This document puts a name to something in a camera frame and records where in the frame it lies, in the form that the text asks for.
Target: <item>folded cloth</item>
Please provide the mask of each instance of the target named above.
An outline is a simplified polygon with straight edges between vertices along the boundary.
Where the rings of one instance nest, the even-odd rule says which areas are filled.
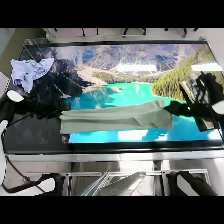
[[[172,115],[163,109],[164,101],[91,110],[63,111],[61,134],[124,129],[172,129]]]
[[[30,93],[33,81],[44,76],[54,63],[54,58],[42,59],[40,63],[33,60],[11,60],[12,80],[14,85],[22,85],[23,89]]]

